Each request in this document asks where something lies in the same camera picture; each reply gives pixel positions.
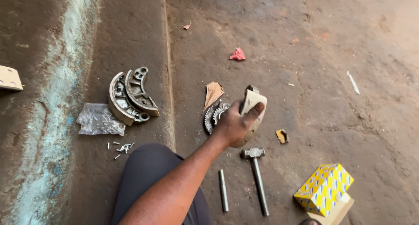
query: blue paint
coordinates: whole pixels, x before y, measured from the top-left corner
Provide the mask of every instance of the blue paint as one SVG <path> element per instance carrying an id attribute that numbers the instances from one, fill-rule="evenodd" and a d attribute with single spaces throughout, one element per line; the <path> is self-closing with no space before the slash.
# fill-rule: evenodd
<path id="1" fill-rule="evenodd" d="M 12 206 L 6 208 L 10 213 L 2 217 L 4 224 L 46 225 L 51 223 L 51 217 L 61 217 L 59 202 L 64 200 L 62 191 L 67 187 L 63 189 L 63 185 L 73 166 L 69 155 L 74 136 L 67 130 L 78 128 L 72 113 L 79 113 L 83 105 L 84 80 L 89 75 L 93 53 L 88 45 L 93 43 L 99 2 L 64 2 L 67 9 L 61 15 L 62 33 L 46 39 L 48 51 L 39 62 L 50 64 L 49 75 L 44 84 L 37 86 L 39 98 L 28 103 L 22 163 L 13 178 L 13 183 L 22 183 L 16 198 L 10 200 Z"/>
<path id="2" fill-rule="evenodd" d="M 68 150 L 67 149 L 64 149 L 64 156 L 68 156 L 68 155 L 70 155 L 70 152 L 68 152 Z"/>
<path id="3" fill-rule="evenodd" d="M 67 118 L 67 125 L 68 124 L 72 124 L 73 123 L 73 121 L 74 121 L 74 118 L 71 116 L 71 113 L 70 113 L 70 116 L 68 116 L 68 118 Z"/>
<path id="4" fill-rule="evenodd" d="M 59 175 L 59 174 L 62 173 L 61 169 L 60 169 L 60 166 L 58 164 L 55 165 L 54 173 L 55 173 L 55 175 Z"/>

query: metal pin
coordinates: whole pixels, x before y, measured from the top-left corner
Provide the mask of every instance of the metal pin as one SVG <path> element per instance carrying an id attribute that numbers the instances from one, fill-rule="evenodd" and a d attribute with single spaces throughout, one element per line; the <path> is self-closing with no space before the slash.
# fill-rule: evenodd
<path id="1" fill-rule="evenodd" d="M 220 170 L 220 189 L 221 189 L 221 200 L 223 201 L 223 211 L 228 211 L 227 201 L 227 189 L 225 188 L 224 171 Z"/>

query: hand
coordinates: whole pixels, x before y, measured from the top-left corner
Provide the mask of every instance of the hand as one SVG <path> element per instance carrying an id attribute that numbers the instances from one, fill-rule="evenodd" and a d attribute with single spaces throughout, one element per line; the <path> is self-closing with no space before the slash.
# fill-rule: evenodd
<path id="1" fill-rule="evenodd" d="M 265 109 L 263 103 L 259 102 L 248 113 L 241 116 L 238 111 L 240 101 L 235 101 L 220 117 L 211 137 L 220 141 L 225 149 L 242 139 L 247 130 L 252 126 L 256 118 Z"/>

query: dark pants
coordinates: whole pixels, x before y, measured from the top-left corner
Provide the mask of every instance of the dark pants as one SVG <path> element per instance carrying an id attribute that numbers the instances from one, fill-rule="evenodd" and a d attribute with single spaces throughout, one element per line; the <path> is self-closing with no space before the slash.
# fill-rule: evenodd
<path id="1" fill-rule="evenodd" d="M 112 224 L 118 224 L 132 204 L 146 190 L 183 160 L 180 155 L 173 153 L 168 147 L 157 143 L 145 144 L 135 149 L 125 164 Z M 205 200 L 201 188 L 196 192 L 183 224 L 212 224 L 207 200 Z"/>

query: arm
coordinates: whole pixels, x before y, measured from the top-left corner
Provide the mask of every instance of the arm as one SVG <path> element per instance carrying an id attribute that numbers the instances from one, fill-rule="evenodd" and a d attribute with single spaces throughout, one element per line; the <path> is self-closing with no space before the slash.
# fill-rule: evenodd
<path id="1" fill-rule="evenodd" d="M 244 137 L 264 109 L 258 103 L 248 114 L 240 116 L 239 106 L 236 101 L 222 115 L 207 141 L 140 196 L 119 224 L 182 224 L 212 162 Z"/>

